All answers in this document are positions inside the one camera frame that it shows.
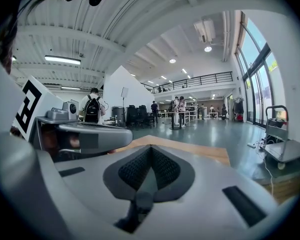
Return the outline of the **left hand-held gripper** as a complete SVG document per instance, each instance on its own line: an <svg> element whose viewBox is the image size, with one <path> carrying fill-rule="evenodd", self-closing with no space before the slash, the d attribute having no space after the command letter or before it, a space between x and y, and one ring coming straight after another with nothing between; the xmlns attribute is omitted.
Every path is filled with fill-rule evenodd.
<svg viewBox="0 0 300 240"><path fill-rule="evenodd" d="M64 102L33 76L22 87L25 94L15 125L36 150L46 151L55 162L76 160L81 155L103 155L129 145L127 128L79 122L74 103Z"/></svg>

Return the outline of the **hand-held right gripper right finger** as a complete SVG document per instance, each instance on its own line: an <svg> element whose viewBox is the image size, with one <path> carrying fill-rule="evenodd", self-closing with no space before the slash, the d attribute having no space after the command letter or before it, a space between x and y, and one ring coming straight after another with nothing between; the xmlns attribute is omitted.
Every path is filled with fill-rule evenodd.
<svg viewBox="0 0 300 240"><path fill-rule="evenodd" d="M247 234L250 227L223 193L227 187L237 186L266 215L278 207L264 187L219 161L169 147L163 150L190 163L195 179L180 199L154 204L140 234Z"/></svg>

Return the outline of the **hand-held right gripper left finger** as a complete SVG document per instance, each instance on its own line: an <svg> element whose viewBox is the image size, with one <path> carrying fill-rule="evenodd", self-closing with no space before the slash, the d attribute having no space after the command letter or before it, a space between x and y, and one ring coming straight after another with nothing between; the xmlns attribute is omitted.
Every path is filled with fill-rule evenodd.
<svg viewBox="0 0 300 240"><path fill-rule="evenodd" d="M68 226L152 224L152 147L55 164L64 193L57 205Z"/></svg>

